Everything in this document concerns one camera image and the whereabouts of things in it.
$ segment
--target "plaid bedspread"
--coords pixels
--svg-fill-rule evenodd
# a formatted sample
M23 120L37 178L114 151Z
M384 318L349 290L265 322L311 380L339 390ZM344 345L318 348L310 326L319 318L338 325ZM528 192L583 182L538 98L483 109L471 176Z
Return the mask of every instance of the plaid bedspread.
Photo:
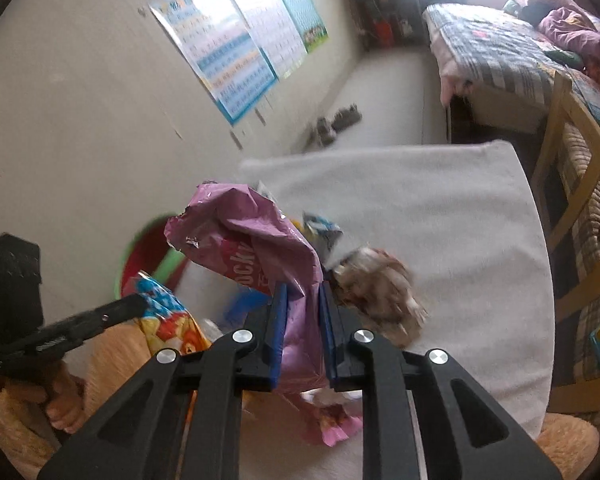
M444 38L462 76L548 108L553 70L564 68L545 56L538 43L552 44L529 23L501 10L459 4L429 6L424 17Z
M580 183L590 160L591 152L580 132L572 124L565 124L562 142L558 149L557 169L567 196L571 195ZM583 280L600 261L599 232L600 182L571 229L580 280ZM589 335L599 325L600 298L597 298L580 311L573 364L573 374L577 381L600 377L596 351L589 340ZM600 413L589 414L583 418L587 418L597 426L600 425Z

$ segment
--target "floor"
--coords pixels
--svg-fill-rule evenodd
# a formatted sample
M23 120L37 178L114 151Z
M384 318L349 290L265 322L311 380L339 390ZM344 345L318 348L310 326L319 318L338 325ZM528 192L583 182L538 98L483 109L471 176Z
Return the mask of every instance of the floor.
M363 119L344 130L328 150L446 143L438 66L426 47L376 50L363 57L328 118L352 103Z

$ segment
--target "poster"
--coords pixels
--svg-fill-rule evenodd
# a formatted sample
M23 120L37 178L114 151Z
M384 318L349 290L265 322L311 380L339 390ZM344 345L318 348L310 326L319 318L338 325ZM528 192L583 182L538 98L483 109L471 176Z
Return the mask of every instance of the poster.
M278 78L289 76L306 57L302 38L282 0L234 0L251 37L264 51Z
M328 38L327 29L315 10L313 0L283 0L307 52L315 50Z
M275 83L232 0L167 0L150 7L231 124Z

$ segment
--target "pink snack bag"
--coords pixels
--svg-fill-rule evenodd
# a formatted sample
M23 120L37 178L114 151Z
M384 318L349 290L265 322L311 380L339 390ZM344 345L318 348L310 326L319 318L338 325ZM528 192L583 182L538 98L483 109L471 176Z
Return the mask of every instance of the pink snack bag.
M204 183L167 222L168 242L189 260L271 294L288 285L289 311L278 391L326 385L318 330L322 269L314 249L269 199L241 184Z

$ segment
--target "colorful snack package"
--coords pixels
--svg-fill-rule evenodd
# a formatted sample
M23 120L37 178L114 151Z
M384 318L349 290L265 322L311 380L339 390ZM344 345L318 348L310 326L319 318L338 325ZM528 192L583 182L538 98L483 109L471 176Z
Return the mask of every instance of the colorful snack package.
M211 346L196 320L169 290L144 272L138 273L134 286L148 305L139 323L151 354L173 348L184 355Z
M342 236L342 229L337 224L313 213L302 213L302 234L325 264L331 251Z
M318 330L320 260L269 199L245 185L207 182L184 213L169 219L167 241L189 260L271 295L288 285L280 392L326 384Z

